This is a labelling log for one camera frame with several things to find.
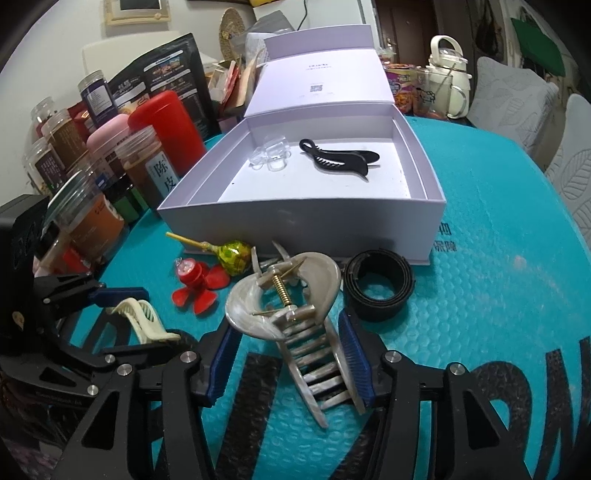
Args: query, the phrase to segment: snack package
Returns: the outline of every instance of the snack package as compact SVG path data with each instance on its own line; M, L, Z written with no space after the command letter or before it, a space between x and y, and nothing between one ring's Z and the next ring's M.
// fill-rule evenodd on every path
M145 53L109 82L120 113L130 114L148 99L176 92L203 140L220 134L199 49L187 34Z

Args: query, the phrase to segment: teal table mat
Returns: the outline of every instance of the teal table mat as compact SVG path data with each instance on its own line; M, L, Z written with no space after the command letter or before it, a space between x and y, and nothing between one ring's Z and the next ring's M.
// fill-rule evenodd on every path
M414 268L417 282L408 307L395 319L367 327L416 363L444 368L459 361L475 371L488 395L501 399L493 405L518 440L530 472L551 478L573 448L578 426L589 423L589 253L552 186L515 143L447 122L408 121L448 204L431 265ZM181 285L173 262L183 249L166 231L161 220L146 215L102 280L110 287L147 288L166 328L200 338L217 328L229 288L218 291L216 308L207 315L175 308L170 296ZM341 308L339 296L330 312L334 322ZM95 307L83 312L73 344L83 343L99 313ZM228 418L249 352L280 357L272 343L242 339L225 396L202 414L214 462L231 427ZM256 405L251 402L252 411L243 414L259 414ZM329 428L322 430L285 365L269 407L254 469L238 478L353 478L339 473L339 465L347 464L351 448L369 448L360 433L371 412L358 416L352 406L338 406L326 412ZM424 404L417 479L426 477L429 411Z

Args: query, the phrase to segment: glass mug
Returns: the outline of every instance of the glass mug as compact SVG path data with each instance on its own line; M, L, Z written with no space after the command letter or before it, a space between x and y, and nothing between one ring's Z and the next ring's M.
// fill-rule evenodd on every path
M452 89L461 94L464 103L460 111L464 109L468 101L466 94L460 87L452 85L451 75L443 75L427 69L416 69L416 72L417 80L413 88L413 111L416 116L448 120Z

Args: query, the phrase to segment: kettle handle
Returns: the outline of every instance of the kettle handle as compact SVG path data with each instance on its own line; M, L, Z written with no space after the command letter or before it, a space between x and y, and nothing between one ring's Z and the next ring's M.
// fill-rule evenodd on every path
M462 96L462 107L458 110L457 114L455 114L455 115L452 115L450 113L447 114L447 116L449 118L456 119L456 118L460 118L460 115L464 111L464 108L466 108L466 104L468 103L468 96L466 95L466 92L464 92L464 90L462 90L457 85L452 85L452 89L460 92L460 95Z
M461 56L464 55L462 47L455 38L451 38L449 35L435 35L431 39L431 54L433 55L433 63L441 63L441 57L439 56L439 42L441 42L441 40L447 40L452 44L454 50L456 50Z

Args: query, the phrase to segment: cardboard box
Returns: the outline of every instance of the cardboard box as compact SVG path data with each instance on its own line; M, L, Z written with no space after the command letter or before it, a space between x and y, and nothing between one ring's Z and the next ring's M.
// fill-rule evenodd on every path
M262 255L272 239L292 254L335 258L388 248L427 264L446 205L422 146L394 105L367 25L304 30L267 39L272 58L245 119L213 147L158 209L173 232L222 244L239 238ZM254 170L248 158L285 135L285 169ZM367 180L327 173L301 152L372 150Z

